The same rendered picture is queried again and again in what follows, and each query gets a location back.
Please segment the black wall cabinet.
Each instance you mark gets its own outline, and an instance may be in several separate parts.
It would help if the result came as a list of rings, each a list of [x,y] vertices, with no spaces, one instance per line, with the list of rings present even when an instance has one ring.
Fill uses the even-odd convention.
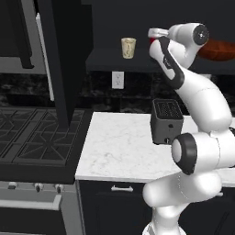
[[[235,42],[235,0],[82,0],[92,8],[94,48],[88,71],[157,73],[149,56],[150,28],[202,23],[212,39]],[[134,38],[132,59],[122,56],[121,40]]]

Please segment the black toaster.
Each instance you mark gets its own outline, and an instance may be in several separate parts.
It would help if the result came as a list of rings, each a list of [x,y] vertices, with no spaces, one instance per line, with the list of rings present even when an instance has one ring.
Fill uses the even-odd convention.
[[[174,99],[156,98],[151,105],[151,137],[154,144],[171,145],[181,134],[184,117]]]

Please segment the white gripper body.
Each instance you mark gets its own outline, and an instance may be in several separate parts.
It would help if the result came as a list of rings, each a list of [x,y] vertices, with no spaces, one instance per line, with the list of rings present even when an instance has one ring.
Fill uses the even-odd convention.
[[[150,28],[148,31],[148,37],[157,39],[160,37],[167,37],[168,36],[168,30],[163,28]]]

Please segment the black cabinet door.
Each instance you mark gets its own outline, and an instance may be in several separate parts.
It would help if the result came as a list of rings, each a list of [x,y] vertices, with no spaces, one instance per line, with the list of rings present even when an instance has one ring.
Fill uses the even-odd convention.
[[[79,82],[79,0],[37,0],[57,119],[70,126]]]

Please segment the brown bowl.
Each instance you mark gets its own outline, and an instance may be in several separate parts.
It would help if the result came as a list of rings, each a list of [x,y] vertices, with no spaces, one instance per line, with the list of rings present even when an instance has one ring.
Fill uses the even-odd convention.
[[[198,52],[201,58],[225,62],[235,59],[235,42],[227,42],[223,40],[209,39]]]

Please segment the silver oven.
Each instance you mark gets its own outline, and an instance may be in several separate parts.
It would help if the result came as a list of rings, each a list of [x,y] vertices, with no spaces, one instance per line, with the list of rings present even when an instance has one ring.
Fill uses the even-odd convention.
[[[44,184],[37,193],[35,183],[17,183],[8,189],[10,182],[0,181],[0,200],[52,202],[62,195],[61,208],[55,210],[0,207],[0,235],[84,235],[84,225],[76,184],[64,185],[57,193],[56,184]]]

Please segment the grey range hood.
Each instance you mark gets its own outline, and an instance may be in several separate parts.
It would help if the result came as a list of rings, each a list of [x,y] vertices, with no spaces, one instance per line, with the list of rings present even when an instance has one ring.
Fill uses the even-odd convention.
[[[34,0],[0,0],[0,73],[46,73]]]

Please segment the black drawer front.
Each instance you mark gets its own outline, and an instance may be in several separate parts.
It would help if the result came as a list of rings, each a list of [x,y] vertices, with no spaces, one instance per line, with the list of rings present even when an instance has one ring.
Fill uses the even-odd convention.
[[[134,191],[111,191],[111,186]],[[80,180],[85,235],[142,235],[151,208],[142,197],[144,183]]]

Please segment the white wall socket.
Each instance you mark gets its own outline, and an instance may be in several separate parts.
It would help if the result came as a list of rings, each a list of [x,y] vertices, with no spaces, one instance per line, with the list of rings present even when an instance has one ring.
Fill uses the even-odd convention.
[[[123,89],[124,88],[124,73],[112,72],[112,88]]]

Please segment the black gas hob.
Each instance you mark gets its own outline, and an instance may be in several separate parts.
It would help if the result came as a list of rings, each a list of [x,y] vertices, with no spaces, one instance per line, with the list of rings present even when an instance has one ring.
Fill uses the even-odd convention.
[[[93,112],[59,128],[53,108],[0,107],[0,181],[71,185]]]

